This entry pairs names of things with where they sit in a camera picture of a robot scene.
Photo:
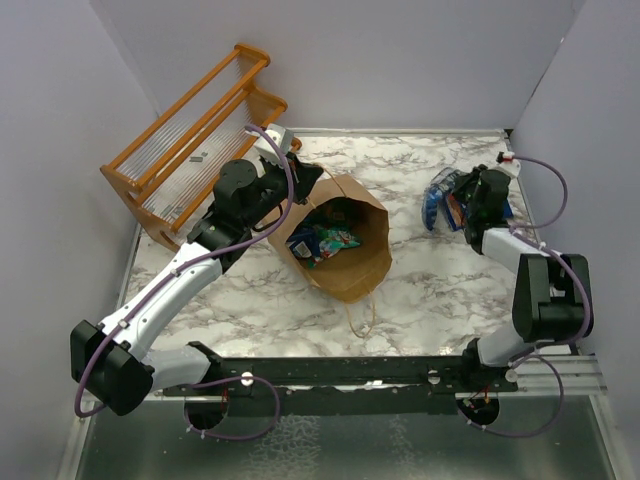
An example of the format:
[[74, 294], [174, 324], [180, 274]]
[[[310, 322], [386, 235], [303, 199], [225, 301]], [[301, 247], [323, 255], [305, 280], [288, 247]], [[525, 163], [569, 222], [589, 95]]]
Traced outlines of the orange wooden rack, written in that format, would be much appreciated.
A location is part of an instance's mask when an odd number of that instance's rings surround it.
[[146, 234], [176, 251], [190, 217], [207, 200], [222, 166], [251, 152], [255, 135], [287, 102], [258, 84], [271, 63], [263, 50], [236, 44], [216, 66], [126, 147], [101, 173]]

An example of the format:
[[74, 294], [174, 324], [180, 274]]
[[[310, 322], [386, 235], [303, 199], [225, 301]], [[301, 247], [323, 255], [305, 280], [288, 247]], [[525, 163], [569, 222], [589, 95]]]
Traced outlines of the aluminium frame rail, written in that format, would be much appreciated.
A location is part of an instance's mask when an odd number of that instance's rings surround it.
[[601, 395], [607, 392], [604, 375], [595, 356], [550, 355], [530, 359], [518, 366], [519, 395], [553, 396], [559, 393], [560, 378], [569, 396]]

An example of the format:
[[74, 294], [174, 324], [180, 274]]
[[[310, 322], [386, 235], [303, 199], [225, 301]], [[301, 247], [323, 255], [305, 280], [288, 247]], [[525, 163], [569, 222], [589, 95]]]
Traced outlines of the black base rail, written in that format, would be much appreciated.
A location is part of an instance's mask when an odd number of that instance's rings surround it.
[[457, 395], [516, 391], [504, 367], [459, 356], [227, 357], [201, 343], [211, 366], [200, 381], [164, 390], [190, 403], [225, 403], [231, 415], [453, 415]]

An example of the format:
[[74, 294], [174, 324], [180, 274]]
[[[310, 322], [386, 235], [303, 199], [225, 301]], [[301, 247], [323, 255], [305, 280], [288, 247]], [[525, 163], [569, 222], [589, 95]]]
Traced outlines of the blue silver snack bag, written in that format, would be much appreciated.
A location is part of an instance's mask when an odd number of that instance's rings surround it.
[[320, 257], [319, 239], [313, 227], [298, 226], [286, 240], [285, 245], [298, 259]]

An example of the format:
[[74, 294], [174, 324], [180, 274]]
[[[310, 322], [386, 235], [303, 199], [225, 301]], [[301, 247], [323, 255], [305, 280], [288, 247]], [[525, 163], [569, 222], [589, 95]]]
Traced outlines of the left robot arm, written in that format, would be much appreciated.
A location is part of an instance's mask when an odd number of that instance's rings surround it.
[[162, 330], [202, 289], [224, 275], [254, 243], [273, 233], [292, 207], [309, 197], [321, 167], [289, 153], [285, 164], [245, 159], [227, 162], [213, 186], [213, 201], [169, 264], [130, 302], [97, 324], [86, 320], [70, 334], [71, 376], [78, 384], [74, 410], [84, 392], [123, 416], [155, 391], [189, 384], [206, 395], [221, 371], [196, 347], [155, 359], [150, 349]]

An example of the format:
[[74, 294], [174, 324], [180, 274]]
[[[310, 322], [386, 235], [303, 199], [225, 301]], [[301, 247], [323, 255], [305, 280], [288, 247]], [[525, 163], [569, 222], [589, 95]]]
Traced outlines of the blue white snack bag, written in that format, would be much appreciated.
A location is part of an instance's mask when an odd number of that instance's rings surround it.
[[442, 169], [425, 188], [421, 207], [421, 218], [424, 227], [433, 231], [441, 202], [451, 193], [455, 181], [463, 174], [461, 170], [446, 167]]

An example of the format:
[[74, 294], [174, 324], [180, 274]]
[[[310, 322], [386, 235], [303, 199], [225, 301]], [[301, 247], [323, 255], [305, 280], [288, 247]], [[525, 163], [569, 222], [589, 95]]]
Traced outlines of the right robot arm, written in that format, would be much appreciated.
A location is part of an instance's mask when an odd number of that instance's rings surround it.
[[463, 351], [459, 378], [472, 391], [536, 350], [573, 344], [593, 329], [587, 259], [559, 253], [510, 227], [504, 215], [510, 182], [508, 174], [480, 165], [458, 177], [452, 191], [467, 244], [516, 275], [511, 322]]

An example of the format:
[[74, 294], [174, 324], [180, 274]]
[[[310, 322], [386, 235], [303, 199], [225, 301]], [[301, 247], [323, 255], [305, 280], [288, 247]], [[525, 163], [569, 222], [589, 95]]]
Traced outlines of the green red snack bag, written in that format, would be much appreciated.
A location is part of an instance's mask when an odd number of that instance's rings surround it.
[[319, 263], [335, 256], [344, 249], [352, 249], [361, 245], [360, 238], [347, 227], [342, 226], [312, 226], [319, 239], [320, 257], [311, 258], [308, 266], [314, 268]]

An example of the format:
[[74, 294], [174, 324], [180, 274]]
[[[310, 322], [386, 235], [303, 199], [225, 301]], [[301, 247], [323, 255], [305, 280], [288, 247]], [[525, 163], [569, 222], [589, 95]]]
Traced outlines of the brown paper bag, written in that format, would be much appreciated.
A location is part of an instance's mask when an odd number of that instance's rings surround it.
[[347, 174], [318, 181], [268, 242], [313, 287], [345, 308], [373, 292], [390, 270], [389, 213]]

